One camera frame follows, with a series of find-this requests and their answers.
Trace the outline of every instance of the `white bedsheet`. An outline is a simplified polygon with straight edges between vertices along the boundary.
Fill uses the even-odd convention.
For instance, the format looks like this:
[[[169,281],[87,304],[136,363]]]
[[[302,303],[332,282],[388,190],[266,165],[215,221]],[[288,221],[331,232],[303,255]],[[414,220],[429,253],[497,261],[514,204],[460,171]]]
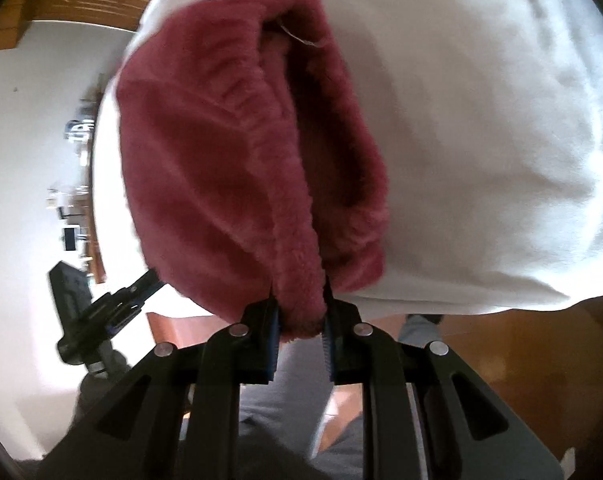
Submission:
[[[192,1],[152,0],[128,52]],[[347,299],[379,317],[553,310],[602,295],[603,17],[595,4],[324,1],[390,177],[387,271]],[[144,264],[117,127],[110,88],[98,122],[95,209],[106,271],[121,281],[127,269],[123,285]],[[182,300],[173,314],[196,315],[172,294]],[[168,315],[164,306],[156,310]]]

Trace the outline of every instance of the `white wall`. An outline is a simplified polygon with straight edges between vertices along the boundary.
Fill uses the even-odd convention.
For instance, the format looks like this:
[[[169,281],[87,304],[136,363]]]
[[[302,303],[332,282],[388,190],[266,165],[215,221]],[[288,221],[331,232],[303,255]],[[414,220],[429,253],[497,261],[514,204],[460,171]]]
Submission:
[[[17,459],[37,457],[65,432],[82,367],[56,355],[61,336],[47,272],[72,261],[47,210],[46,190],[76,175],[65,123],[131,33],[78,23],[33,23],[0,51],[0,439]],[[145,316],[127,330],[135,355],[152,348]]]

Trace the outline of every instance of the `red fuzzy hat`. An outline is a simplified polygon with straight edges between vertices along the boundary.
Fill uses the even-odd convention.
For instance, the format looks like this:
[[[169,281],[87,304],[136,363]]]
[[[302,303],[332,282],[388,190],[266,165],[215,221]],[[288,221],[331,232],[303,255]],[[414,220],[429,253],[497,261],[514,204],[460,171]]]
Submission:
[[[312,336],[336,291],[384,269],[387,177],[321,0],[203,0],[132,54],[117,87],[147,264],[229,322],[273,287]]]

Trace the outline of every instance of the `silver screw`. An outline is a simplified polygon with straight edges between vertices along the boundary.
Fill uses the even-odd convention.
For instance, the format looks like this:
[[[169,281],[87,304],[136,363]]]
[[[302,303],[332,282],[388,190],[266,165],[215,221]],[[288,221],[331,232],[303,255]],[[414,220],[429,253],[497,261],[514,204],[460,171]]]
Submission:
[[[430,343],[430,352],[435,355],[446,355],[448,353],[448,350],[450,350],[450,348],[448,348],[448,345],[446,345],[446,343],[444,343],[443,341],[433,341],[432,343]]]
[[[230,325],[228,331],[233,337],[243,337],[245,335],[248,335],[250,329],[247,325],[244,325],[243,323],[235,323],[234,325]]]
[[[373,326],[368,323],[357,323],[353,327],[353,332],[360,336],[367,336],[373,333]]]
[[[155,346],[155,355],[157,357],[168,357],[172,353],[172,343],[159,343]]]

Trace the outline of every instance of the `triangular cutout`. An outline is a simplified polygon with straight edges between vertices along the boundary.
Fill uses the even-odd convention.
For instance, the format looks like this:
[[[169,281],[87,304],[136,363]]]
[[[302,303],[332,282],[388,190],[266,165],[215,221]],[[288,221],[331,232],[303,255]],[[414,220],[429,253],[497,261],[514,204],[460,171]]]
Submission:
[[[149,385],[148,375],[137,380],[130,391],[103,416],[97,424],[97,430],[120,440],[128,440]]]
[[[467,377],[455,374],[453,384],[473,439],[486,440],[508,429],[508,421]]]

